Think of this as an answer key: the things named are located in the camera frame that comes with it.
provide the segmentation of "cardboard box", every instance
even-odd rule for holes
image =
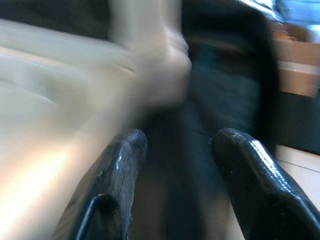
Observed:
[[[320,73],[320,44],[275,38],[280,70],[280,89],[315,97]]]

